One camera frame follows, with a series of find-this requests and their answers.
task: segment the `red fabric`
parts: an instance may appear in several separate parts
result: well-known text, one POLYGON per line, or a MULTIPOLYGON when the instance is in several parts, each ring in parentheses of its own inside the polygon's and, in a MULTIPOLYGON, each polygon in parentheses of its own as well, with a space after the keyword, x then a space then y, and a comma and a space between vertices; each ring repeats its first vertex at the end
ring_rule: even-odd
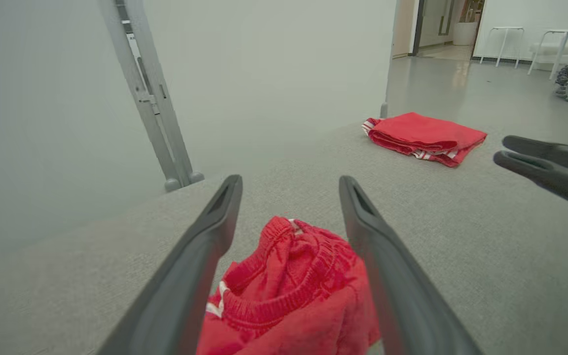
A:
POLYGON ((486 134, 460 124, 415 112, 388 119, 368 119, 363 129, 372 142, 418 159, 437 160, 455 167, 486 134))
POLYGON ((205 312, 198 355, 355 355, 380 339, 365 265, 325 229, 272 218, 223 281, 221 318, 205 312))

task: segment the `stool leg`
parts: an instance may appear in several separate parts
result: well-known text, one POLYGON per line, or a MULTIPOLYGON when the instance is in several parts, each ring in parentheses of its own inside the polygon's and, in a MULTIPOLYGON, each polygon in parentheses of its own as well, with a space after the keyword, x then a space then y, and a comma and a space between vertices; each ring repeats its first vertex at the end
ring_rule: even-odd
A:
POLYGON ((540 39, 540 43, 538 44, 538 48, 536 48, 536 53, 534 53, 534 59, 532 59, 532 65, 530 65, 530 70, 527 72, 527 75, 532 73, 532 69, 534 69, 534 63, 536 63, 536 58, 538 58, 538 54, 540 53, 540 48, 543 46, 543 41, 545 40, 545 36, 550 32, 545 32, 543 34, 543 38, 540 39))
MULTIPOLYGON (((490 31, 488 32, 488 36, 485 38, 485 43, 483 44, 483 47, 485 47, 485 49, 488 48, 488 40, 490 39, 490 35, 492 34, 492 30, 493 29, 490 29, 490 31)), ((482 60, 479 61, 480 64, 483 63, 483 53, 485 53, 485 49, 482 52, 482 60)))
POLYGON ((516 65, 514 69, 519 67, 519 61, 521 60, 521 48, 523 47, 523 37, 525 36, 525 29, 521 29, 521 39, 519 40, 519 55, 516 56, 516 65))
POLYGON ((495 65, 494 67, 498 67, 498 63, 501 61, 501 54, 503 54, 503 47, 505 47, 505 39, 507 38, 507 31, 509 31, 509 29, 505 29, 503 43, 501 43, 501 49, 498 51, 497 65, 495 65))
POLYGON ((568 32, 565 32, 564 37, 561 40, 561 47, 558 50, 558 55, 556 56, 556 63, 554 63, 554 69, 552 69, 552 74, 550 74, 549 79, 553 80, 556 72, 558 71, 558 66, 560 65, 560 60, 562 59, 562 52, 564 52, 564 46, 567 44, 568 32))

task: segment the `white metal stool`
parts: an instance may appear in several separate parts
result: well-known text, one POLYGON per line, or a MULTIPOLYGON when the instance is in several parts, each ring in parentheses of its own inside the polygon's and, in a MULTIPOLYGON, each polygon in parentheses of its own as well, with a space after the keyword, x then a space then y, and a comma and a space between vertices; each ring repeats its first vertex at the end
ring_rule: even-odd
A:
MULTIPOLYGON (((521 30, 521 40, 519 43, 519 52, 518 52, 518 56, 516 56, 516 65, 514 66, 514 69, 518 68, 519 66, 519 60, 521 60, 521 47, 523 46, 523 36, 525 35, 525 29, 523 29, 523 27, 518 27, 518 26, 503 26, 503 27, 492 27, 490 29, 490 31, 488 32, 488 36, 485 38, 485 43, 484 43, 484 47, 488 47, 488 40, 490 39, 490 36, 492 34, 493 30, 505 30, 505 36, 503 36, 503 43, 501 43, 501 49, 498 51, 498 58, 497 58, 497 65, 496 67, 498 67, 499 62, 501 62, 501 55, 503 54, 503 47, 505 47, 505 40, 507 39, 507 32, 509 32, 509 30, 521 30)), ((483 63, 483 55, 482 55, 482 59, 479 61, 479 63, 483 63)))
POLYGON ((543 34, 543 38, 540 40, 540 43, 538 44, 538 49, 536 49, 536 53, 534 54, 534 59, 532 59, 532 65, 530 65, 530 70, 527 72, 527 75, 532 73, 532 69, 534 68, 534 62, 536 61, 536 58, 538 58, 538 55, 540 54, 540 48, 541 46, 543 46, 543 41, 545 40, 545 36, 547 36, 547 34, 564 34, 562 40, 561 40, 561 46, 560 49, 558 50, 558 54, 556 55, 556 60, 554 63, 554 69, 552 69, 552 74, 550 74, 549 79, 554 79, 554 76, 556 75, 556 72, 558 71, 558 66, 560 65, 560 61, 562 59, 562 52, 564 52, 564 47, 567 45, 567 41, 568 41, 568 30, 548 30, 547 32, 545 32, 543 34))

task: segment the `gray textured surface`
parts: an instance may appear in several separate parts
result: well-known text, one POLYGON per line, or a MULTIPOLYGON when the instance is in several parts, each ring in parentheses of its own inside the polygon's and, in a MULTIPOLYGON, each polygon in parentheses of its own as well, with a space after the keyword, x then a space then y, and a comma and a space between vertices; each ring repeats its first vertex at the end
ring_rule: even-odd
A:
MULTIPOLYGON (((492 163, 505 134, 568 142, 568 104, 552 97, 544 73, 396 63, 404 92, 394 96, 393 113, 437 112, 487 131, 486 142, 449 169, 375 146, 354 123, 261 172, 243 171, 234 243, 216 278, 250 254, 273 215, 343 235, 338 177, 352 175, 486 353, 568 353, 568 202, 492 163)), ((220 182, 7 256, 0 355, 93 353, 220 182)))

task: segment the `potted plant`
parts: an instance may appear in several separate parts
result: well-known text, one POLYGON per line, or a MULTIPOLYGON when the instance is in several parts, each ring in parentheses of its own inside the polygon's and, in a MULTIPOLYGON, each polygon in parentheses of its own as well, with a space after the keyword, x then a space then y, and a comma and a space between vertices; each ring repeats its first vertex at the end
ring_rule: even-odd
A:
POLYGON ((483 0, 466 0, 460 21, 453 28, 453 45, 472 45, 477 36, 479 22, 475 20, 477 11, 481 11, 483 0))

